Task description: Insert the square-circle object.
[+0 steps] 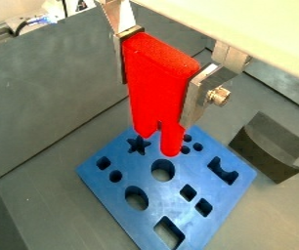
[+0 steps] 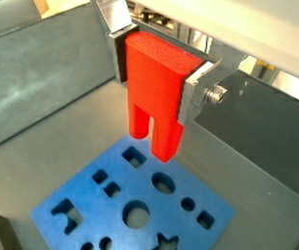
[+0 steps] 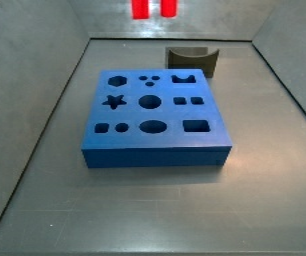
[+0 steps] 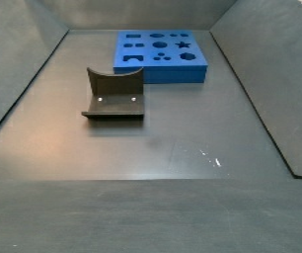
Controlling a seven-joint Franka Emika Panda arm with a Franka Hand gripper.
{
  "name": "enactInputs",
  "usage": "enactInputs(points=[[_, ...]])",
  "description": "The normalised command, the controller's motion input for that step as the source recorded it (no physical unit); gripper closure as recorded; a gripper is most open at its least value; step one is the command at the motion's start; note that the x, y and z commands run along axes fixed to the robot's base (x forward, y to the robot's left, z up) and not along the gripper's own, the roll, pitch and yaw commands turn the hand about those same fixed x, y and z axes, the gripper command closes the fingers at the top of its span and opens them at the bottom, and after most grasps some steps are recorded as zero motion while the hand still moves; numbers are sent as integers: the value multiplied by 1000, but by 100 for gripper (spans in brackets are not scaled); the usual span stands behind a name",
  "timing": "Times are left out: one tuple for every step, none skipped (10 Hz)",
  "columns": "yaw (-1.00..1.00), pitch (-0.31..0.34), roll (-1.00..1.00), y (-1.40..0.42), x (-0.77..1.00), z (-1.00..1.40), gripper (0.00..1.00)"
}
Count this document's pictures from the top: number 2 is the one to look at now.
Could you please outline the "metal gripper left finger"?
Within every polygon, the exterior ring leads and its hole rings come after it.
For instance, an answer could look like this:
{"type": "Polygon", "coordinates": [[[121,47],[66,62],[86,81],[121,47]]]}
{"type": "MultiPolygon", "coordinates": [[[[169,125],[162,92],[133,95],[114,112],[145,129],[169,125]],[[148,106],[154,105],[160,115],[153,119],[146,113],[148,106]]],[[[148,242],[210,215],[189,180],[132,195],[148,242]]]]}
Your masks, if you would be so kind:
{"type": "Polygon", "coordinates": [[[106,32],[106,41],[113,58],[116,78],[124,83],[128,79],[125,38],[140,29],[132,22],[126,0],[94,0],[94,5],[106,32]]]}

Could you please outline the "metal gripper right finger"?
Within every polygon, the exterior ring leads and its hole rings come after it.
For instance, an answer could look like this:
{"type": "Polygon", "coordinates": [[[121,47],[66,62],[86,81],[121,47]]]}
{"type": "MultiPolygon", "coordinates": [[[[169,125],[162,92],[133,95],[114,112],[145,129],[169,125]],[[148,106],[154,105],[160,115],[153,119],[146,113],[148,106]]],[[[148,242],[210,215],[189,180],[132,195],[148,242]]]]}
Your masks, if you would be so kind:
{"type": "Polygon", "coordinates": [[[212,41],[209,61],[204,62],[184,81],[178,122],[186,125],[201,113],[205,103],[220,104],[226,90],[218,83],[238,69],[245,54],[222,42],[212,41]]]}

